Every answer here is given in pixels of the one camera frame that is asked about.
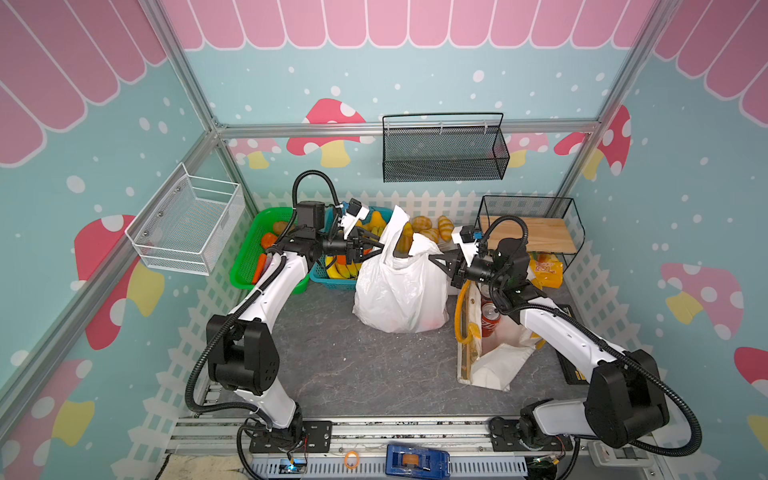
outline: mushroom illustration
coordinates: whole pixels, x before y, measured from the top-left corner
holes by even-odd
[[[245,165],[245,159],[248,158],[248,166],[254,170],[270,166],[263,152],[278,154],[282,151],[274,138],[233,138],[227,145],[238,164]]]
[[[525,165],[525,152],[527,151],[544,153],[549,150],[549,139],[546,134],[510,134],[507,135],[505,141],[509,149],[507,168]]]
[[[757,441],[768,452],[768,417],[760,415],[749,415],[746,422],[750,425],[752,433],[757,437]]]
[[[694,317],[707,312],[715,333],[723,340],[736,335],[744,315],[741,286],[728,270],[684,263],[661,266],[663,288],[667,284],[681,290],[667,299],[667,306],[681,323],[690,325]]]
[[[332,98],[321,98],[302,121],[304,124],[361,124],[365,119],[354,108]],[[288,151],[294,155],[306,155],[318,148],[323,152],[320,165],[327,168],[346,167],[349,155],[344,141],[373,143],[373,137],[295,137],[288,140]]]
[[[132,219],[131,215],[113,215],[91,222],[80,230],[74,239],[74,259],[79,279],[72,282],[74,290],[91,278],[101,261],[122,238],[124,227]],[[136,303],[143,316],[149,316],[160,301],[164,285],[163,274],[149,270],[139,263],[137,257],[85,327],[85,336],[91,348],[107,348],[118,337],[127,299]]]
[[[607,160],[614,176],[620,174],[627,163],[627,155],[629,155],[632,140],[631,135],[632,123],[629,110],[621,105],[598,147],[587,160],[582,171],[584,178],[595,181],[598,175],[598,166],[603,158]],[[558,155],[574,154],[584,142],[585,137],[586,135],[580,132],[570,134],[554,146],[554,152]]]
[[[75,403],[67,398],[92,367],[91,360],[78,359],[65,361],[56,369],[2,446],[5,480],[40,478],[51,439],[60,439],[71,447],[77,445],[96,408],[93,402]]]
[[[768,352],[743,346],[733,354],[733,363],[751,386],[768,397]]]

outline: snack package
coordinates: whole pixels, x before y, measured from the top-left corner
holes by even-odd
[[[563,263],[552,253],[531,253],[530,267],[536,276],[531,283],[536,288],[560,288],[563,284]]]

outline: white tote bag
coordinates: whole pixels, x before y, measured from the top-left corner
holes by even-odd
[[[437,244],[414,233],[411,257],[392,255],[408,220],[408,214],[395,207],[381,236],[383,251],[363,262],[357,276],[352,312],[366,325],[388,333],[425,332],[448,320],[448,277],[428,257],[441,253]]]

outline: black mesh basket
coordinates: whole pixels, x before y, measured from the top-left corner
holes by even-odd
[[[419,122],[414,118],[445,120]],[[501,180],[509,163],[500,113],[385,115],[385,182]]]
[[[561,218],[574,241],[575,254],[557,253],[566,267],[584,246],[584,225],[578,216],[576,202],[570,197],[525,197],[519,195],[483,195],[475,227],[482,229],[480,219],[485,217],[485,224],[491,223],[491,217],[516,215],[518,217]]]

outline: gray marble tabletop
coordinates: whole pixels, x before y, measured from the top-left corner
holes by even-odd
[[[570,303],[563,287],[548,290]],[[341,415],[517,415],[535,400],[574,399],[586,386],[565,383],[554,349],[537,350],[508,392],[462,385],[456,380],[452,321],[413,334],[384,333],[352,314],[355,293],[310,282],[291,296],[273,330],[280,352],[278,378],[305,417]],[[448,309],[455,308],[450,296]],[[237,400],[222,391],[219,402]],[[227,410],[217,416],[240,416]]]

